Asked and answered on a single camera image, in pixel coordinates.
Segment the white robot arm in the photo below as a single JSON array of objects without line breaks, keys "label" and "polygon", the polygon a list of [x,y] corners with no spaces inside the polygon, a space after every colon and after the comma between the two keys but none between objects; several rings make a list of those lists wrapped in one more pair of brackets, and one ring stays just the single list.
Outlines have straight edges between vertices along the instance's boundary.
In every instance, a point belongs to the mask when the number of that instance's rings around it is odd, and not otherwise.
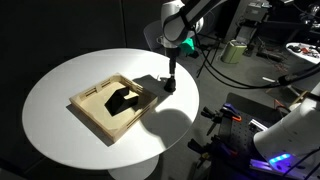
[{"label": "white robot arm", "polygon": [[199,32],[204,16],[227,0],[170,0],[161,7],[162,45],[168,52],[169,74],[175,76],[176,52],[187,38]]}]

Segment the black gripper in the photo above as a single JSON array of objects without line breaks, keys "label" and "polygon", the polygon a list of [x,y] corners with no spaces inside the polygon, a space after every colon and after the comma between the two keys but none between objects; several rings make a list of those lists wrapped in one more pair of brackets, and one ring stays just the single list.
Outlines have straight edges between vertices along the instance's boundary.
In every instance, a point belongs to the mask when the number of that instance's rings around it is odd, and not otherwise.
[{"label": "black gripper", "polygon": [[176,59],[180,54],[180,48],[166,48],[165,55],[170,59],[169,61],[169,73],[170,77],[175,77],[176,71]]}]

